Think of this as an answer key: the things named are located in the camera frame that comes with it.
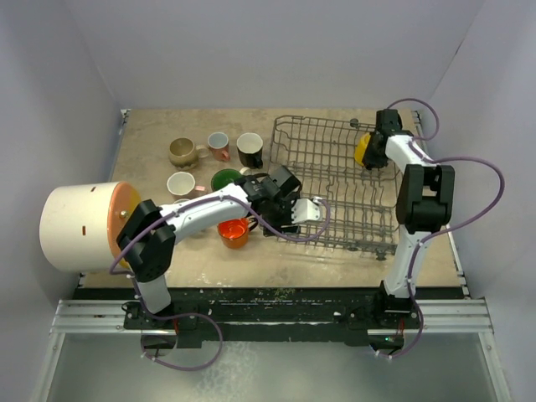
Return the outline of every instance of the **large white cylindrical container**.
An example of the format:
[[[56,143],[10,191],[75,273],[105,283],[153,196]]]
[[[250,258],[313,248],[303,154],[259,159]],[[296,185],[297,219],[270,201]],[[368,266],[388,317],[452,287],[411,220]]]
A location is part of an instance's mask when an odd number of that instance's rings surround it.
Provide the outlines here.
[[[105,271],[119,255],[116,238],[140,201],[126,182],[55,189],[39,225],[45,257],[64,272]]]

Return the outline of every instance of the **gray wall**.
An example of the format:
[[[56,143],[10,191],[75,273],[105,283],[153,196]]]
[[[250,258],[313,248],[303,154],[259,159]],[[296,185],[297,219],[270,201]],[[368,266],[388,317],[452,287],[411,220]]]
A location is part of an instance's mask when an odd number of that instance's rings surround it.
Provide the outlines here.
[[[122,107],[429,98],[483,0],[66,0]]]
[[[442,129],[434,156],[472,154],[499,164],[501,203],[455,233],[473,296],[485,296],[502,363],[518,401],[536,382],[536,3],[487,0],[432,96]],[[453,220],[489,203],[497,180],[484,167],[457,164]]]
[[[39,246],[39,218],[57,186],[106,180],[118,105],[61,0],[0,3],[0,389],[28,400],[57,301],[75,277]]]

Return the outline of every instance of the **coffee mug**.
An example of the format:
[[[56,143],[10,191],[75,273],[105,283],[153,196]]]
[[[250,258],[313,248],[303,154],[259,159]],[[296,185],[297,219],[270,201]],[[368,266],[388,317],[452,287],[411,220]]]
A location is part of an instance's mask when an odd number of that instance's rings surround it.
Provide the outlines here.
[[[233,219],[218,225],[218,233],[224,245],[230,249],[244,247],[250,237],[250,231],[257,222],[253,219]]]
[[[253,174],[253,171],[249,167],[243,167],[240,169],[240,174],[242,176],[250,176]]]
[[[228,162],[231,159],[229,138],[224,132],[213,132],[209,135],[209,150],[217,161]]]
[[[195,167],[200,157],[207,157],[210,151],[205,145],[195,145],[189,138],[177,138],[169,144],[169,162],[181,170]]]
[[[227,184],[231,184],[237,178],[241,178],[242,174],[234,169],[224,169],[217,172],[210,181],[212,191],[221,190]]]
[[[262,169],[262,145],[262,138],[254,132],[246,132],[238,137],[236,147],[239,159],[244,166]]]
[[[182,204],[182,203],[187,203],[188,201],[190,201],[190,200],[187,199],[187,198],[179,198],[178,200],[173,201],[173,203],[174,204]]]
[[[172,174],[167,180],[167,190],[175,198],[192,199],[205,194],[206,188],[195,185],[195,178],[187,172],[177,172]]]

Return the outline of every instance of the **white mug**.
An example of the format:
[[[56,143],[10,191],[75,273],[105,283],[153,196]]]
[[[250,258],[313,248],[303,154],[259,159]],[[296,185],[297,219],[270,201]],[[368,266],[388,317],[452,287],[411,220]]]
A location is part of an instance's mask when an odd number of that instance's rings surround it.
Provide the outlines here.
[[[242,176],[249,176],[249,175],[253,174],[253,171],[249,167],[243,167],[243,168],[240,169],[240,174]]]
[[[187,172],[172,174],[167,180],[167,185],[167,190],[176,200],[196,198],[207,192],[205,187],[196,186],[195,178]]]
[[[174,204],[181,204],[181,203],[187,203],[188,201],[190,201],[190,200],[187,199],[187,198],[179,198],[178,200],[173,201],[173,203]]]

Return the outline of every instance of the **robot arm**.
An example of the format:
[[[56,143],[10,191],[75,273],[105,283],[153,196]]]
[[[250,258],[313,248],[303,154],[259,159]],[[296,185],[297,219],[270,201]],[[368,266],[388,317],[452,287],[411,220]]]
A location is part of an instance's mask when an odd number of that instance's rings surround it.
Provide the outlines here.
[[[168,314],[164,310],[171,297],[164,273],[171,264],[173,247],[200,230],[244,218],[249,213],[244,205],[282,232],[296,233],[296,224],[322,220],[318,205],[299,198],[300,187],[300,181],[286,167],[280,167],[261,181],[255,175],[244,176],[219,191],[183,204],[157,207],[151,200],[140,203],[117,238],[122,250],[147,226],[171,215],[165,224],[134,244],[125,257],[149,312]],[[228,199],[229,196],[242,204]]]
[[[425,236],[448,224],[451,218],[454,169],[428,162],[431,159],[412,141],[412,134],[402,130],[398,112],[383,110],[376,115],[375,131],[367,134],[360,143],[365,149],[356,152],[356,155],[363,155],[361,164],[367,169],[383,168],[391,160],[404,174],[396,203],[399,244],[391,271],[380,287],[384,310],[389,310],[389,304],[395,305],[393,309],[397,310],[410,308],[411,303],[406,302],[405,307],[400,308],[401,303],[393,299],[407,301],[410,298],[409,286],[411,293],[415,294],[415,279],[420,273],[428,244],[420,247],[411,265],[415,247]]]

